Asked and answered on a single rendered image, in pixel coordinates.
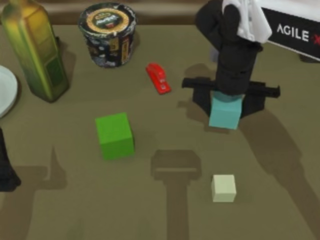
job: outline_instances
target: teal cube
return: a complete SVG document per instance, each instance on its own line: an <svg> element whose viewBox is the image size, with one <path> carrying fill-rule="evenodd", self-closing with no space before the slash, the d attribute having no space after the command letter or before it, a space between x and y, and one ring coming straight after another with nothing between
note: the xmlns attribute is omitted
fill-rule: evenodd
<svg viewBox="0 0 320 240"><path fill-rule="evenodd" d="M229 96L222 92L213 93L209 126L232 129L238 127L242 112L242 96Z"/></svg>
<svg viewBox="0 0 320 240"><path fill-rule="evenodd" d="M95 124L105 160L127 157L135 153L134 137L126 113L96 118Z"/></svg>

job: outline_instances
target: wooden table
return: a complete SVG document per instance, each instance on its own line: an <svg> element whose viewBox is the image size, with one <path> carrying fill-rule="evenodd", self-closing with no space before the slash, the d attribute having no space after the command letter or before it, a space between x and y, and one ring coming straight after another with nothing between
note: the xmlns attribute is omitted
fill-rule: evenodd
<svg viewBox="0 0 320 240"><path fill-rule="evenodd" d="M201 161L201 177L188 187L188 212L171 212L188 218L183 240L320 239L317 64L267 44L252 79L281 85L282 96L226 132L208 128L208 118L191 103L192 91L181 89L184 76L213 76L216 67L193 26L139 26L133 58L118 69L91 62L76 26L55 31L67 45L71 88L48 104L30 93L0 30L0 65L16 74L22 89L0 120L22 180L15 192L0 193L1 240L172 239L166 188L151 176L158 150L172 163L194 158L188 151ZM157 94L145 72L150 62L165 68L170 94ZM128 114L136 154L105 162L95 118L120 112ZM212 203L213 174L235 175L234 203Z"/></svg>

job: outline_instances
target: green bottle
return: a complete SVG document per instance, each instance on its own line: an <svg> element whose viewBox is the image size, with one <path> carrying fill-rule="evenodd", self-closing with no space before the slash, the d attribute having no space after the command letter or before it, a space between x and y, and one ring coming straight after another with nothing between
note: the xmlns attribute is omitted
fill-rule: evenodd
<svg viewBox="0 0 320 240"><path fill-rule="evenodd" d="M47 11L34 0L9 0L1 21L31 92L53 103L69 81Z"/></svg>

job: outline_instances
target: green cube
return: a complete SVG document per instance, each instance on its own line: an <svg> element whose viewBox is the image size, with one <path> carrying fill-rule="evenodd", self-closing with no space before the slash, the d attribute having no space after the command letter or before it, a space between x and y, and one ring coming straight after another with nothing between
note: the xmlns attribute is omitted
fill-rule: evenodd
<svg viewBox="0 0 320 240"><path fill-rule="evenodd" d="M125 112L95 119L99 144L105 160L135 153L134 138Z"/></svg>

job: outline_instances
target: white cube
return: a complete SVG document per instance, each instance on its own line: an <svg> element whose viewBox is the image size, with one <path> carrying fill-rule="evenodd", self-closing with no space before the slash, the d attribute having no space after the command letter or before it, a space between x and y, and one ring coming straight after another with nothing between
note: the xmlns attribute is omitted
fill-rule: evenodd
<svg viewBox="0 0 320 240"><path fill-rule="evenodd" d="M211 182L214 203L232 203L237 190L234 175L213 175Z"/></svg>

